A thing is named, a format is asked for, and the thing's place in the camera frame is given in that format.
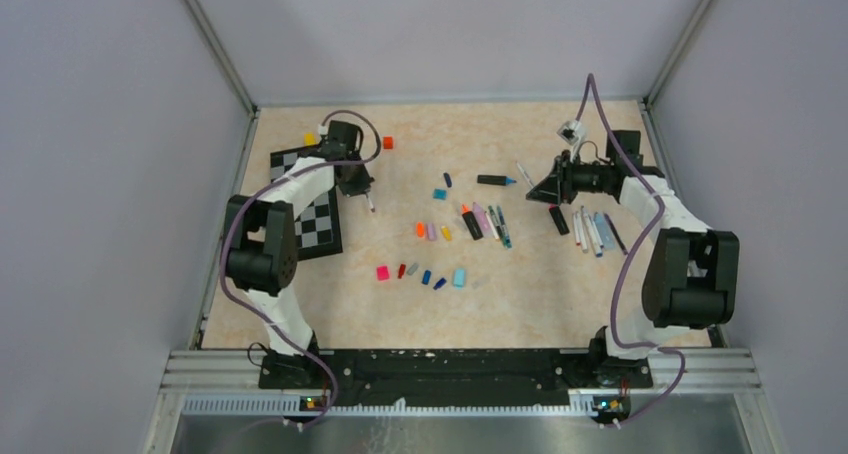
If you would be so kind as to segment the black blue cap highlighter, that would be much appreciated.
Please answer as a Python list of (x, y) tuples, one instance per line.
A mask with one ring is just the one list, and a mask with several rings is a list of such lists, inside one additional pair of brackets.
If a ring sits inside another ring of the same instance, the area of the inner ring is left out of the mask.
[(509, 186), (517, 183), (515, 179), (504, 175), (480, 174), (477, 176), (476, 180), (478, 184), (491, 186)]

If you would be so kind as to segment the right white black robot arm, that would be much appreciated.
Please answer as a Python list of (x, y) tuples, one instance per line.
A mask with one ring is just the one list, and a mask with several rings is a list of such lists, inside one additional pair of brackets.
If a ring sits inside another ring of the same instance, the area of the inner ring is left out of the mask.
[(632, 247), (650, 240), (653, 252), (641, 289), (641, 306), (624, 318), (613, 315), (601, 329), (605, 347), (586, 359), (589, 378), (612, 386), (627, 361), (645, 358), (669, 340), (727, 323), (733, 315), (740, 242), (692, 214), (664, 173), (644, 164), (637, 131), (617, 130), (607, 138), (607, 161), (587, 163), (579, 151), (586, 129), (568, 121), (558, 133), (569, 147), (526, 197), (550, 205), (572, 203), (578, 194), (607, 194), (639, 220), (642, 233)]

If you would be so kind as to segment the light blue pastel highlighter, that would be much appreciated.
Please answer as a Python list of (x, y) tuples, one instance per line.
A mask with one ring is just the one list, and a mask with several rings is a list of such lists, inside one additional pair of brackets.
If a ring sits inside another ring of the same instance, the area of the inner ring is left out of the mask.
[(610, 230), (605, 216), (601, 212), (595, 212), (593, 215), (593, 222), (601, 240), (602, 248), (605, 251), (617, 249), (617, 241)]

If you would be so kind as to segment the clear green gel pen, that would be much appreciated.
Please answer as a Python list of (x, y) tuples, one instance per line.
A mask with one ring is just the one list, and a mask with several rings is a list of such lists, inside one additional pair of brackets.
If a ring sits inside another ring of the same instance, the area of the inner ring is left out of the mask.
[(495, 211), (495, 209), (492, 206), (488, 207), (488, 214), (489, 214), (489, 217), (491, 218), (491, 223), (494, 227), (495, 234), (497, 235), (501, 244), (505, 248), (509, 248), (510, 247), (510, 241), (508, 240), (508, 236), (506, 235), (506, 233), (503, 229), (499, 215), (497, 214), (497, 212)]

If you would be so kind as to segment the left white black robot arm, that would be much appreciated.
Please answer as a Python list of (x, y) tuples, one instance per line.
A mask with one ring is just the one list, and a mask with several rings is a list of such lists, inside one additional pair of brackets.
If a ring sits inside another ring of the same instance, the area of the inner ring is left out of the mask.
[(310, 352), (314, 331), (298, 304), (294, 277), (298, 267), (298, 218), (323, 194), (365, 196), (373, 181), (361, 149), (363, 129), (325, 120), (320, 140), (297, 152), (294, 163), (252, 196), (235, 195), (226, 206), (219, 283), (233, 303), (258, 317), (269, 333), (269, 347), (286, 356), (283, 375), (297, 387), (319, 378), (321, 367)]

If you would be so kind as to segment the red cap whiteboard marker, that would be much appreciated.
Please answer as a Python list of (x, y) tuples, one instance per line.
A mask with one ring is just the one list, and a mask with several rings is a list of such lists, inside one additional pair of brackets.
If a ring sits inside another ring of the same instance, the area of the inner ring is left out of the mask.
[(583, 237), (580, 230), (580, 219), (577, 212), (572, 212), (572, 223), (574, 228), (575, 243), (582, 249)]

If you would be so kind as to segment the black orange cap highlighter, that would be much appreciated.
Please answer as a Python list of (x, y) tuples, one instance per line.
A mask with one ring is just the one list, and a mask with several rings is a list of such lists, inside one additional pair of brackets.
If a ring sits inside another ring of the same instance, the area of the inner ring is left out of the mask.
[(481, 240), (484, 237), (482, 229), (478, 223), (477, 217), (472, 209), (467, 205), (461, 205), (461, 216), (473, 240)]

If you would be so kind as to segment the blue deli whiteboard marker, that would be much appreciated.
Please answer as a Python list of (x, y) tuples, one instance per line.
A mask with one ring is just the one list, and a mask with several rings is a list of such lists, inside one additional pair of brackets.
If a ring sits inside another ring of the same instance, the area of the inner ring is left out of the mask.
[(589, 211), (585, 206), (581, 207), (581, 215), (585, 224), (585, 229), (592, 244), (594, 255), (598, 258), (603, 256), (603, 243), (597, 231), (597, 228), (589, 215)]

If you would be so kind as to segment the black slim pen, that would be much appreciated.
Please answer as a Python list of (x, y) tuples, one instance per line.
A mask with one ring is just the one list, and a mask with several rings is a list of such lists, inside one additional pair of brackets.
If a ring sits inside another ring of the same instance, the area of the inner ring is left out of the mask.
[(611, 217), (606, 212), (603, 213), (603, 217), (604, 217), (604, 219), (605, 219), (605, 221), (608, 225), (609, 231), (612, 234), (613, 238), (615, 239), (616, 244), (618, 245), (619, 249), (621, 250), (621, 252), (624, 255), (627, 255), (629, 253), (629, 250), (628, 250), (627, 246), (625, 245), (625, 243), (623, 242), (623, 239), (620, 236), (620, 234), (619, 234), (614, 222), (612, 221)]

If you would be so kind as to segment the grey cap acrylic marker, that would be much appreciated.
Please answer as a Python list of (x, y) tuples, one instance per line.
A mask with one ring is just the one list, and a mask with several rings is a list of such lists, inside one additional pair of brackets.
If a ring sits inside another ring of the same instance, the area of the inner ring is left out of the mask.
[(591, 249), (590, 243), (589, 243), (589, 240), (587, 239), (587, 235), (586, 235), (586, 232), (585, 232), (585, 227), (584, 227), (584, 224), (583, 224), (582, 216), (580, 215), (579, 212), (577, 212), (577, 213), (579, 215), (580, 230), (581, 230), (581, 234), (582, 234), (582, 237), (583, 237), (583, 247), (582, 247), (581, 251), (583, 253), (588, 253)]

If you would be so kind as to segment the clear teal gel pen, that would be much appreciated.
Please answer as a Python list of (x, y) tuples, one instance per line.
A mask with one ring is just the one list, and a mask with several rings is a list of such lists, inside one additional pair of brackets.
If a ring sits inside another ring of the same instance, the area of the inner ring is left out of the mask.
[(499, 227), (501, 229), (502, 243), (507, 249), (511, 249), (512, 248), (512, 242), (511, 242), (511, 238), (509, 236), (508, 227), (507, 227), (506, 222), (505, 222), (505, 217), (503, 215), (503, 211), (502, 211), (502, 208), (501, 208), (500, 205), (496, 206), (495, 212), (496, 212), (496, 215), (497, 215)]

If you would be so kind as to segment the light blue highlighter cap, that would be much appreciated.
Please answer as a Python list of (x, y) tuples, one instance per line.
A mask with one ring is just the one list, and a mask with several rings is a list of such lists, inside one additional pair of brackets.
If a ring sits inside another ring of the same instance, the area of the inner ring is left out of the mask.
[(465, 269), (458, 268), (453, 272), (452, 285), (457, 289), (461, 289), (466, 285), (466, 270)]

